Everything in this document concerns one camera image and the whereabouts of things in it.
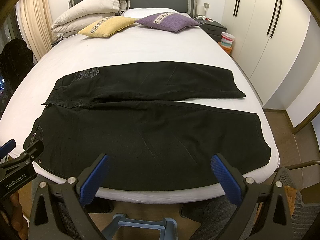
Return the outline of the person's left hand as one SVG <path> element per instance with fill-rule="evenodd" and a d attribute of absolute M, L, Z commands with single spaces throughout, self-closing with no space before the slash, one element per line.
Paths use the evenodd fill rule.
<path fill-rule="evenodd" d="M 12 217 L 9 218 L 3 211 L 1 211 L 2 217 L 8 225 L 12 226 L 13 232 L 17 233 L 20 239 L 28 239 L 28 222 L 23 217 L 23 211 L 19 201 L 18 191 L 10 196 L 9 206 L 13 208 Z"/>

